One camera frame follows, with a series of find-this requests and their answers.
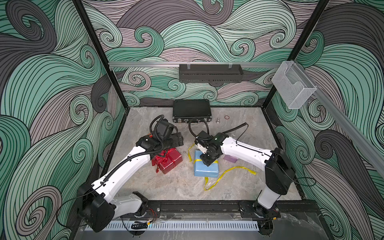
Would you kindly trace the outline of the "yellow ribbon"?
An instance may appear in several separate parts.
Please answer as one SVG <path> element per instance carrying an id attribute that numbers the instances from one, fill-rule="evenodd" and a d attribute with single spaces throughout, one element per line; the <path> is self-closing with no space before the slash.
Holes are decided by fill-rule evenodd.
<path id="1" fill-rule="evenodd" d="M 190 162 L 192 162 L 192 161 L 194 162 L 194 160 L 195 160 L 195 150 L 197 150 L 197 148 L 195 148 L 193 146 L 190 146 L 188 148 L 187 153 L 188 153 L 188 158 L 189 158 Z M 204 188 L 203 188 L 204 191 L 209 191 L 209 190 L 213 189 L 226 174 L 228 174 L 229 172 L 234 171 L 234 170 L 244 170 L 244 171 L 247 171 L 248 173 L 250 173 L 251 175 L 254 175 L 254 176 L 257 175 L 257 172 L 255 172 L 249 168 L 246 168 L 243 166 L 234 166 L 232 168 L 229 168 L 229 169 L 223 171 L 221 174 L 219 174 L 218 178 L 204 177 L 204 179 L 205 179 Z"/>

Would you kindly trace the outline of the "blue gift box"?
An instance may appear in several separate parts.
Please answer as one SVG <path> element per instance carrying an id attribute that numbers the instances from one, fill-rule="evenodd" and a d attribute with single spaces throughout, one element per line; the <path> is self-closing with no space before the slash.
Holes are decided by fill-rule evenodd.
<path id="1" fill-rule="evenodd" d="M 195 177 L 207 177 L 218 178 L 219 177 L 219 162 L 214 161 L 211 165 L 206 166 L 201 160 L 200 156 L 203 153 L 200 150 L 195 150 L 194 160 L 194 176 Z"/>

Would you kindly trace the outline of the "purple gift box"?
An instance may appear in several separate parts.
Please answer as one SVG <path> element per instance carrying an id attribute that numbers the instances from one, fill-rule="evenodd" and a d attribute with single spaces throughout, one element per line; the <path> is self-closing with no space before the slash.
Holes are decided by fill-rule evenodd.
<path id="1" fill-rule="evenodd" d="M 224 155 L 223 159 L 231 163 L 236 163 L 238 161 L 238 158 L 230 155 Z"/>

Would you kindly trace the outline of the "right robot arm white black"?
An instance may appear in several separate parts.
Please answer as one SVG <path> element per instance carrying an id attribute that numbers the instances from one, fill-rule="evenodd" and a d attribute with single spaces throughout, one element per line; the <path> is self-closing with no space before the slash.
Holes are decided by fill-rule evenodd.
<path id="1" fill-rule="evenodd" d="M 285 151 L 280 148 L 266 150 L 253 147 L 224 133 L 216 136 L 201 133 L 204 136 L 196 137 L 195 145 L 202 151 L 201 160 L 206 166 L 222 155 L 228 155 L 250 163 L 265 173 L 266 186 L 257 198 L 257 208 L 270 210 L 281 196 L 288 193 L 296 173 Z"/>

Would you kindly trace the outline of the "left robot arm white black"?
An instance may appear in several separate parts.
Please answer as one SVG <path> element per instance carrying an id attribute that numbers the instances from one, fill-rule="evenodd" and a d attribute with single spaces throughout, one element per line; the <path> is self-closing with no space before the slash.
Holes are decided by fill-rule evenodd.
<path id="1" fill-rule="evenodd" d="M 124 215 L 145 216 L 148 211 L 146 197 L 139 192 L 118 198 L 116 194 L 135 172 L 158 154 L 161 147 L 169 150 L 183 145 L 181 133 L 172 134 L 162 143 L 155 137 L 141 137 L 127 157 L 112 170 L 93 183 L 84 183 L 78 188 L 75 201 L 78 216 L 96 233 L 113 219 Z"/>

